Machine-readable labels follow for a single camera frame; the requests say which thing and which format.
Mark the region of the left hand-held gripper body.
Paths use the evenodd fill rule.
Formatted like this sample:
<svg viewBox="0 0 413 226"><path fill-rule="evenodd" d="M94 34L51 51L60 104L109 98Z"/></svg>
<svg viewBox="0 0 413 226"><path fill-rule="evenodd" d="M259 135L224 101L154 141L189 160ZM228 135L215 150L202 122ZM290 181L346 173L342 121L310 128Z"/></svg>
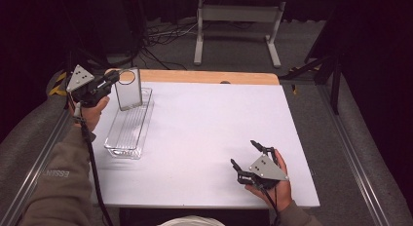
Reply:
<svg viewBox="0 0 413 226"><path fill-rule="evenodd" d="M66 91L76 102L84 107L95 107L98 102L111 93L110 88L102 88L100 84L106 80L102 76L94 76L81 65L77 65L71 75Z"/></svg>

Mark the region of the yellow and black tape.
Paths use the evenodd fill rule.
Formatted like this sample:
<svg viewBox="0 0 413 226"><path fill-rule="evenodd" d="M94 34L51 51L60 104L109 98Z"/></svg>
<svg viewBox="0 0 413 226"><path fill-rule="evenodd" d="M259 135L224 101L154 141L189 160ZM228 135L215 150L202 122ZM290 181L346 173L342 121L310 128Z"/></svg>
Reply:
<svg viewBox="0 0 413 226"><path fill-rule="evenodd" d="M52 86L52 89L49 91L49 95L57 94L57 95L66 96L66 90L64 87L65 79L66 79L66 73L62 71L56 78L56 81L54 85Z"/></svg>

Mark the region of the person's left hand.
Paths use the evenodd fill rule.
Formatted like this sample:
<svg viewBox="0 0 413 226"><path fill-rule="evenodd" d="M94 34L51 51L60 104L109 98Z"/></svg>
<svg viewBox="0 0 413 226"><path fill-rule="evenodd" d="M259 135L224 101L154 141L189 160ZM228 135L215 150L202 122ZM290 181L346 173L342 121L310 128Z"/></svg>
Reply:
<svg viewBox="0 0 413 226"><path fill-rule="evenodd" d="M83 118L86 120L86 125L88 126L90 132L92 132L97 126L101 113L109 101L110 98L108 96L104 96L95 107L82 109Z"/></svg>

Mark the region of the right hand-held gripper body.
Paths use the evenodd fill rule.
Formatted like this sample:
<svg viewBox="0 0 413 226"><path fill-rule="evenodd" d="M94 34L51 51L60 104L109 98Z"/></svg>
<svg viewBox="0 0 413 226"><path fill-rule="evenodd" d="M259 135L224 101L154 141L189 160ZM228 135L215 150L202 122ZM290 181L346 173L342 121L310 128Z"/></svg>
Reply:
<svg viewBox="0 0 413 226"><path fill-rule="evenodd" d="M237 174L238 182L258 189L270 190L280 181L288 180L287 174L279 165L273 147L270 147L268 155L262 153L245 171L246 175Z"/></svg>

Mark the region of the white table cover sheet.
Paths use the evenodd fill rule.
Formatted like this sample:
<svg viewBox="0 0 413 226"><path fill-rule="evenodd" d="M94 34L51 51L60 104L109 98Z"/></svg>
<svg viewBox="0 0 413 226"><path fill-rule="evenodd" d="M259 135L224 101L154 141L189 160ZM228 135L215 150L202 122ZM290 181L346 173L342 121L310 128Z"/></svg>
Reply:
<svg viewBox="0 0 413 226"><path fill-rule="evenodd" d="M103 201L110 207L263 208L237 181L258 158L257 141L287 163L300 207L319 197L282 87L148 83L154 109L142 156L116 159L104 141L118 111L112 95L95 129L94 155Z"/></svg>

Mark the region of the black equipment stand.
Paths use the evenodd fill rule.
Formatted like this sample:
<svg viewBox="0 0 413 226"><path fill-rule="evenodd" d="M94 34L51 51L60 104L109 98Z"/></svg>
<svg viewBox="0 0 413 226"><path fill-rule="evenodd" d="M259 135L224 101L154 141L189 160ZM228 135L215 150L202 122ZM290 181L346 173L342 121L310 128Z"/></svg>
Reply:
<svg viewBox="0 0 413 226"><path fill-rule="evenodd" d="M280 77L280 80L293 80L317 68L318 70L313 76L313 81L316 85L325 85L327 80L332 78L330 106L336 115L339 114L338 97L342 71L339 58L342 54L340 24L342 23L341 13L343 9L343 5L335 6L314 45L307 54L305 65L292 67L286 75Z"/></svg>

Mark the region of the grey metal stand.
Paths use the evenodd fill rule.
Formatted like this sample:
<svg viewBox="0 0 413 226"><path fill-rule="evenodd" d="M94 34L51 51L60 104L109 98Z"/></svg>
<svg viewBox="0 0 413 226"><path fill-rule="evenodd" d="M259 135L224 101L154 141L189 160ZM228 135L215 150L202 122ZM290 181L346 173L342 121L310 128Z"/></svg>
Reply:
<svg viewBox="0 0 413 226"><path fill-rule="evenodd" d="M273 26L272 32L265 36L265 42L275 68L282 66L276 49L276 36L285 2L280 2L274 7L258 6L231 6L231 5L207 5L204 0L198 1L197 10L197 39L194 53L194 64L201 65L203 60L204 22L205 21L241 21L241 22L267 22Z"/></svg>

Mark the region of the person's right hand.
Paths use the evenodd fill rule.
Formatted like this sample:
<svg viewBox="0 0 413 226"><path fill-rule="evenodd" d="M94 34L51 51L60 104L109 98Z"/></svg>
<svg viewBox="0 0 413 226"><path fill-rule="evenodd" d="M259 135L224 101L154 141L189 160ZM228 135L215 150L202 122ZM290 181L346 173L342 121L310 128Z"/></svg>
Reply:
<svg viewBox="0 0 413 226"><path fill-rule="evenodd" d="M263 200L269 208L279 210L292 201L290 181L280 181L276 187L263 193L252 185L246 185L245 190Z"/></svg>

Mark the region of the aluminium floor rail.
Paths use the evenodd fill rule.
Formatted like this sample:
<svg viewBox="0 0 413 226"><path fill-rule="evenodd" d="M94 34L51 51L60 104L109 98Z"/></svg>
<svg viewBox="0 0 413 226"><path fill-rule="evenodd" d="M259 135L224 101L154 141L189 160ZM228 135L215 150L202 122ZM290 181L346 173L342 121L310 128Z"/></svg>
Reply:
<svg viewBox="0 0 413 226"><path fill-rule="evenodd" d="M62 138L67 122L70 120L70 115L66 110L62 110L56 125L52 130L48 140L40 151L33 166L26 175L23 183L11 202L9 208L0 220L0 226L17 226L19 224L20 215L26 201L31 196L39 175L45 169L49 155L55 144Z"/></svg>
<svg viewBox="0 0 413 226"><path fill-rule="evenodd" d="M375 226L390 226L389 219L384 213L384 210L377 198L377 195L371 185L369 178L360 162L355 147L353 146L350 137L343 125L343 122L338 114L336 114L330 105L330 96L327 87L317 86L319 95L325 106L334 128L336 129L340 140L343 144L343 153L346 157L347 163L356 180L358 189L363 197L369 213L374 221Z"/></svg>

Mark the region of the clear plastic tray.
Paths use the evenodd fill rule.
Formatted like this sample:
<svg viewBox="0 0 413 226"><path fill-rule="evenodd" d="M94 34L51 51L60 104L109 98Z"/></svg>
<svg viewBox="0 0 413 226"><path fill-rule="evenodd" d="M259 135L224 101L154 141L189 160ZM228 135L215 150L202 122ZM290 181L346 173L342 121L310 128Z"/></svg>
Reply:
<svg viewBox="0 0 413 226"><path fill-rule="evenodd" d="M119 110L104 147L113 158L140 159L154 109L153 90L142 89L143 103L127 111Z"/></svg>

